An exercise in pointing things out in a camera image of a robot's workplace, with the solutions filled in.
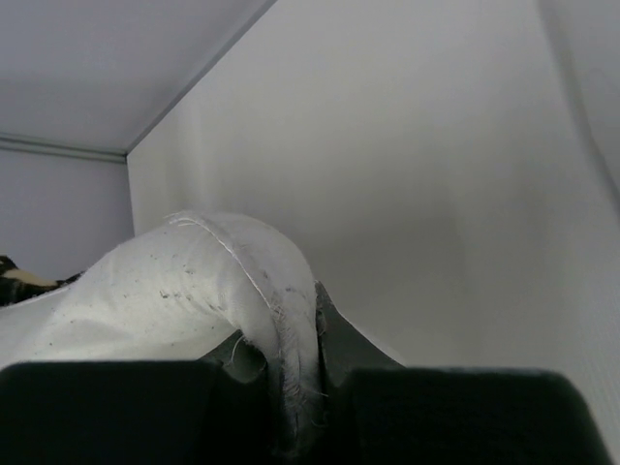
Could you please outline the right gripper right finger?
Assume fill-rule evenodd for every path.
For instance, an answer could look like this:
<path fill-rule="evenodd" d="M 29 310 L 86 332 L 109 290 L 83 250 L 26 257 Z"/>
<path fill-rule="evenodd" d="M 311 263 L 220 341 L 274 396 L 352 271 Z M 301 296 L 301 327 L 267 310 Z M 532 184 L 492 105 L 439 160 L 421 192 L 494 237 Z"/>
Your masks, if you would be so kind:
<path fill-rule="evenodd" d="M 327 429 L 317 464 L 608 464 L 580 392 L 545 370 L 411 368 L 336 309 L 317 312 Z"/>

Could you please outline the black floral pillowcase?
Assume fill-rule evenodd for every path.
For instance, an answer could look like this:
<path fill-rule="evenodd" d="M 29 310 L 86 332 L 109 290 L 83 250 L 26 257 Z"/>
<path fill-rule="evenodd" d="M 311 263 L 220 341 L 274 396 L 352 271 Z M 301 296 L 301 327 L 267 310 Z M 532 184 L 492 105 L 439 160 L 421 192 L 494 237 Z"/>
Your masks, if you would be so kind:
<path fill-rule="evenodd" d="M 48 280 L 19 268 L 7 255 L 1 256 L 1 306 L 6 307 L 69 286 L 82 272 L 61 280 Z"/>

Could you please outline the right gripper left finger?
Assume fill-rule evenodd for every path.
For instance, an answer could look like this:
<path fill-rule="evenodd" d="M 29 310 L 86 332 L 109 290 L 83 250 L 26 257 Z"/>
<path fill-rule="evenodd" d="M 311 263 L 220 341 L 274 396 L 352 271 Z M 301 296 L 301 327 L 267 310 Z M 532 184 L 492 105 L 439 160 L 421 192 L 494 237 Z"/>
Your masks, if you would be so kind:
<path fill-rule="evenodd" d="M 268 464 L 263 376 L 205 361 L 25 362 L 1 372 L 4 464 Z"/>

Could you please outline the white pillow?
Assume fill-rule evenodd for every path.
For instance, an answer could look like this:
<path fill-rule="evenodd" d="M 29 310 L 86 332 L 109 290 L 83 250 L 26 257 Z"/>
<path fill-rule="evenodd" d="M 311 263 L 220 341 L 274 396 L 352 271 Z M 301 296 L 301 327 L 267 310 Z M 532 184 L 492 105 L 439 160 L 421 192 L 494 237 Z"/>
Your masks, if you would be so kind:
<path fill-rule="evenodd" d="M 196 359 L 235 333 L 265 358 L 276 449 L 297 456 L 322 415 L 315 280 L 271 226 L 173 214 L 72 284 L 1 312 L 1 362 Z"/>

